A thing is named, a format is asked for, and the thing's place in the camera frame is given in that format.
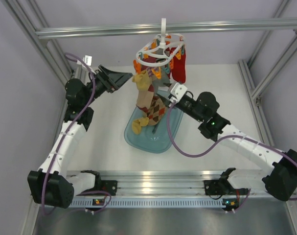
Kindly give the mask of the yellow sock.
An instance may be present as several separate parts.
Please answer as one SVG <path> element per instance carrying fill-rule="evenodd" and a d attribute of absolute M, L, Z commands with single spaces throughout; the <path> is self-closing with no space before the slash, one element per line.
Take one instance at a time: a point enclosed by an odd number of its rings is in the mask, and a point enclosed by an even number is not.
<path fill-rule="evenodd" d="M 147 91 L 152 85 L 152 80 L 146 70 L 141 71 L 132 77 L 132 82 L 136 84 L 139 91 Z"/>
<path fill-rule="evenodd" d="M 141 117 L 138 119 L 133 120 L 131 128 L 132 131 L 136 134 L 139 135 L 141 133 L 142 127 L 147 126 L 149 123 L 149 118 L 148 117 Z"/>

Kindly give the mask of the white round clip hanger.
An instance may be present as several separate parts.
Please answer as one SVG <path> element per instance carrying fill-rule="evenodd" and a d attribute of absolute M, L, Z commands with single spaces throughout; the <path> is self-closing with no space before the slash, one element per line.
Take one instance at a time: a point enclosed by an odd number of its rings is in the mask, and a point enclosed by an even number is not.
<path fill-rule="evenodd" d="M 162 18 L 160 34 L 136 53 L 135 60 L 153 68 L 173 66 L 173 57 L 183 46 L 185 46 L 185 37 L 179 33 L 168 34 L 166 18 Z"/>

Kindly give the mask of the beige purple striped sock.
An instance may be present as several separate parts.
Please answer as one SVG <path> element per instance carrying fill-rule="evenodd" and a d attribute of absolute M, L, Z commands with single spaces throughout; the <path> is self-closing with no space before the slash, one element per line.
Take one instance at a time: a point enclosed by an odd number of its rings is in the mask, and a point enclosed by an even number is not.
<path fill-rule="evenodd" d="M 138 96 L 136 106 L 144 112 L 147 112 L 151 106 L 154 97 L 154 86 L 137 84 Z"/>

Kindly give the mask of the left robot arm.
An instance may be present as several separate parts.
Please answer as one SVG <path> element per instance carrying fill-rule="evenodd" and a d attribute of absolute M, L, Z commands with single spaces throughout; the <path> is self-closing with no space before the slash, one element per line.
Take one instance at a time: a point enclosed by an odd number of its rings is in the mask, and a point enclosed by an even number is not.
<path fill-rule="evenodd" d="M 32 198 L 42 206 L 68 208 L 77 195 L 99 194 L 103 183 L 99 172 L 83 170 L 67 177 L 68 165 L 80 140 L 90 127 L 94 114 L 90 104 L 104 92 L 113 93 L 129 81 L 133 74 L 116 72 L 99 66 L 89 73 L 91 81 L 84 84 L 78 78 L 66 85 L 68 107 L 61 132 L 46 160 L 27 177 Z"/>

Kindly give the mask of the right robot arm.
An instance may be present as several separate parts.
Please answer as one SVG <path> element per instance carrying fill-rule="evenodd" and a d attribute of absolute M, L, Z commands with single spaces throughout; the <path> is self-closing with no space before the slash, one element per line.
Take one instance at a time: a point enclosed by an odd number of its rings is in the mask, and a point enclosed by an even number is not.
<path fill-rule="evenodd" d="M 220 107 L 211 92 L 202 92 L 197 99 L 189 96 L 189 90 L 178 82 L 166 83 L 167 97 L 163 98 L 171 112 L 178 108 L 200 123 L 200 133 L 214 144 L 201 154 L 187 154 L 190 158 L 200 158 L 215 146 L 222 144 L 258 166 L 257 170 L 229 168 L 219 178 L 218 185 L 223 194 L 232 194 L 237 189 L 256 189 L 267 192 L 280 201 L 297 200 L 292 195 L 297 189 L 297 152 L 287 152 L 257 141 L 236 128 L 218 114 Z"/>

